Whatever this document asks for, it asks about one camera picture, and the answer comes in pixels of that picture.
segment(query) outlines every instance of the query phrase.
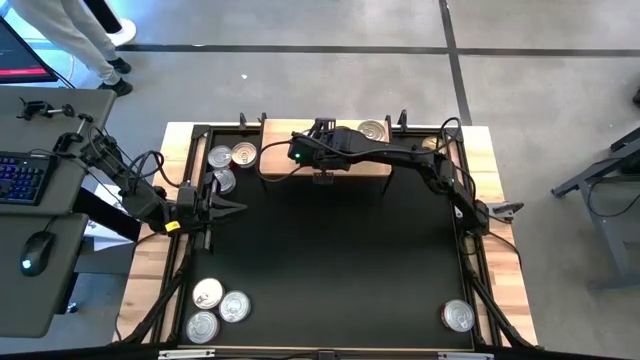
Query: tin can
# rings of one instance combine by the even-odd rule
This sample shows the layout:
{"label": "tin can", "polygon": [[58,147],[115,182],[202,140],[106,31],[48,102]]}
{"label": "tin can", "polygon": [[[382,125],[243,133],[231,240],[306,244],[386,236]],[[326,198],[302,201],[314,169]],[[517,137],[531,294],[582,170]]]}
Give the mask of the tin can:
{"label": "tin can", "polygon": [[220,194],[222,195],[230,193],[236,187],[236,177],[229,169],[216,169],[213,171],[213,176],[220,183]]}
{"label": "tin can", "polygon": [[243,169],[250,168],[256,162],[258,151],[250,142],[241,142],[231,150],[231,160]]}
{"label": "tin can", "polygon": [[[436,143],[438,143],[438,138],[435,136],[427,136],[426,138],[424,138],[424,140],[422,140],[422,147],[423,148],[427,148],[427,149],[431,149],[431,150],[435,150],[436,149]],[[442,146],[443,141],[440,140],[440,142],[437,144],[438,146]],[[443,147],[442,149],[438,150],[438,152],[440,153],[445,153],[447,151],[446,147]]]}
{"label": "tin can", "polygon": [[196,287],[193,288],[193,302],[197,307],[204,310],[218,305],[223,295],[224,288],[222,284],[214,278],[200,280]]}
{"label": "tin can", "polygon": [[231,149],[224,145],[216,146],[209,151],[207,161],[214,169],[226,168],[231,163]]}
{"label": "tin can", "polygon": [[462,300],[451,300],[444,304],[440,316],[447,328],[457,332],[467,332],[475,324],[471,305]]}
{"label": "tin can", "polygon": [[251,302],[245,293],[231,291],[220,303],[220,317],[230,323],[242,321],[251,312]]}
{"label": "tin can", "polygon": [[364,134],[367,139],[382,141],[386,138],[384,126],[377,121],[367,120],[358,125],[358,131]]}
{"label": "tin can", "polygon": [[187,323],[187,336],[196,344],[204,344],[213,339],[220,329],[220,322],[208,311],[193,314]]}

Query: sneaker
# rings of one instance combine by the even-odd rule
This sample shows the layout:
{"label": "sneaker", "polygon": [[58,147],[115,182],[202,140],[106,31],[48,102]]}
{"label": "sneaker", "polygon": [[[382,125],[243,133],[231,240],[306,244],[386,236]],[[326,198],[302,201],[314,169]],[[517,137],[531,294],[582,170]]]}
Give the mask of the sneaker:
{"label": "sneaker", "polygon": [[122,60],[122,58],[117,58],[113,61],[107,61],[109,65],[113,66],[117,72],[120,74],[128,74],[131,72],[131,65],[129,65],[126,61]]}
{"label": "sneaker", "polygon": [[105,83],[102,83],[102,85],[100,85],[98,89],[113,90],[116,92],[116,95],[120,97],[130,93],[133,90],[133,86],[124,81],[124,79],[120,79],[120,81],[118,81],[115,85],[107,85]]}

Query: person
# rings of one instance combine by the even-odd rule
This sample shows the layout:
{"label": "person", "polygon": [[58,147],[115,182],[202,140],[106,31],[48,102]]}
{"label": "person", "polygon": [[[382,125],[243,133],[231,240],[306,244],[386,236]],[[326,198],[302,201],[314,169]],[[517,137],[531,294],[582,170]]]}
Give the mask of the person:
{"label": "person", "polygon": [[9,5],[52,44],[82,61],[102,79],[98,89],[110,89],[118,96],[133,86],[120,74],[131,65],[116,54],[115,45],[98,20],[81,0],[8,0]]}

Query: computer monitor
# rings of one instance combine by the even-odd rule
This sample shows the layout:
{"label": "computer monitor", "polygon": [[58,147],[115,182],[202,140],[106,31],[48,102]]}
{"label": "computer monitor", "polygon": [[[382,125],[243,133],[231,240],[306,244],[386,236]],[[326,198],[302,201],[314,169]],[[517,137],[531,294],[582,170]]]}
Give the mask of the computer monitor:
{"label": "computer monitor", "polygon": [[53,70],[0,17],[0,84],[53,81]]}

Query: concrete floor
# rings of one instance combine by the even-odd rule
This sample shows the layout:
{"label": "concrete floor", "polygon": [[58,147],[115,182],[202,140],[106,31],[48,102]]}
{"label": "concrete floor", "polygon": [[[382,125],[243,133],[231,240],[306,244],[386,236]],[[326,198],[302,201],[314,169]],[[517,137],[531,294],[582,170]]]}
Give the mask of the concrete floor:
{"label": "concrete floor", "polygon": [[[111,3],[138,25],[141,44],[447,45],[438,0]],[[636,0],[449,0],[448,8],[460,48],[640,49]],[[68,56],[39,52],[61,73],[70,71]],[[456,101],[447,55],[122,55],[134,67],[126,79],[135,90],[116,102],[108,128],[129,153],[158,149],[169,121],[235,121],[241,111],[249,118],[262,111],[378,118],[406,108],[412,124],[440,124],[467,106]],[[640,85],[640,58],[540,55],[460,56],[470,120],[490,127],[505,194],[526,204],[514,231],[536,333],[550,350],[638,358],[640,292],[587,291],[609,264],[579,195],[556,200],[549,190],[639,126],[630,98]],[[81,64],[72,81],[99,84]],[[40,340],[0,339],[0,351],[110,341],[124,282],[88,275],[81,283],[74,298],[86,299],[85,310],[56,320],[68,328],[54,326]]]}

